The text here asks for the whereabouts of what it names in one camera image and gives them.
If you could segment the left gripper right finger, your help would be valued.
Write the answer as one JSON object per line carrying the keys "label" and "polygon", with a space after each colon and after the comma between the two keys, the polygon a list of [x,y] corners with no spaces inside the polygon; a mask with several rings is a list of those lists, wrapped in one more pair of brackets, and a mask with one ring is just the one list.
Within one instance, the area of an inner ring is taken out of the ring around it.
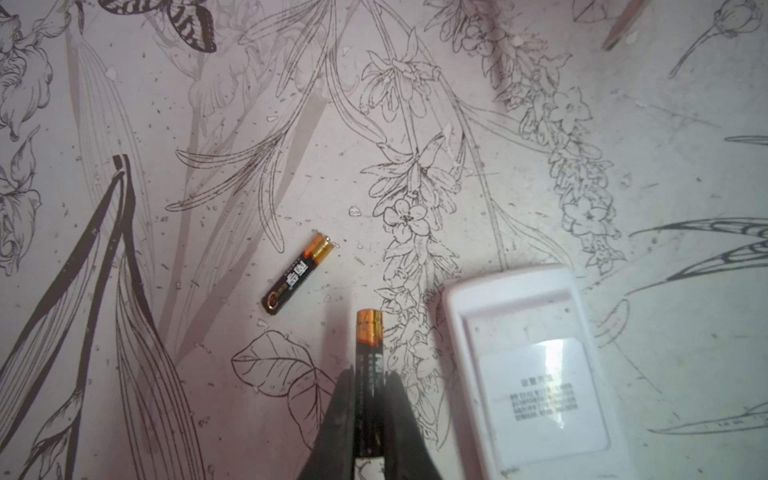
{"label": "left gripper right finger", "polygon": [[440,480],[397,372],[386,376],[384,387],[384,478]]}

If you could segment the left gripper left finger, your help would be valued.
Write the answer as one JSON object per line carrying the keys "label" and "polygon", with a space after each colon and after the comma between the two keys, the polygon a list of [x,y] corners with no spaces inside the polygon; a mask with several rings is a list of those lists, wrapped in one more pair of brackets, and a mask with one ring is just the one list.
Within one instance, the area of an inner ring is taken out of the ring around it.
{"label": "left gripper left finger", "polygon": [[344,370],[336,383],[315,445],[298,479],[350,480],[354,470],[355,371]]}

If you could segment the black gold AAA battery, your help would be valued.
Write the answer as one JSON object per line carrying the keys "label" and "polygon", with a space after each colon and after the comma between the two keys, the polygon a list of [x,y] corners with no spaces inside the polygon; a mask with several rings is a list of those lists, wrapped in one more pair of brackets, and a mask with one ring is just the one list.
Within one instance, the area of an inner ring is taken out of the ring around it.
{"label": "black gold AAA battery", "polygon": [[379,310],[357,312],[355,325],[355,426],[357,458],[383,455],[383,314]]}
{"label": "black gold AAA battery", "polygon": [[266,313],[277,315],[333,249],[330,238],[317,233],[263,296],[261,303]]}

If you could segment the white AC remote control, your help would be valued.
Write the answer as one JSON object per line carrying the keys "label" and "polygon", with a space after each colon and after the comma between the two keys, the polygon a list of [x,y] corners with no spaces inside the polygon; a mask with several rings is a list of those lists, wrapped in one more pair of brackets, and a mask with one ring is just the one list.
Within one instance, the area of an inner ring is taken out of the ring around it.
{"label": "white AC remote control", "polygon": [[442,301],[483,478],[636,478],[569,267],[461,281]]}

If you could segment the clear handle screwdriver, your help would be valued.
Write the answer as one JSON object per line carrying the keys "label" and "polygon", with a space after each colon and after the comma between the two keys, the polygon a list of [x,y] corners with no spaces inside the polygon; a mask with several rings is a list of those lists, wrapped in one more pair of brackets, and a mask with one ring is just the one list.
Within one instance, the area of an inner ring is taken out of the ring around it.
{"label": "clear handle screwdriver", "polygon": [[631,27],[636,18],[642,13],[648,0],[631,0],[623,10],[617,21],[612,26],[607,38],[603,41],[601,49],[610,51]]}

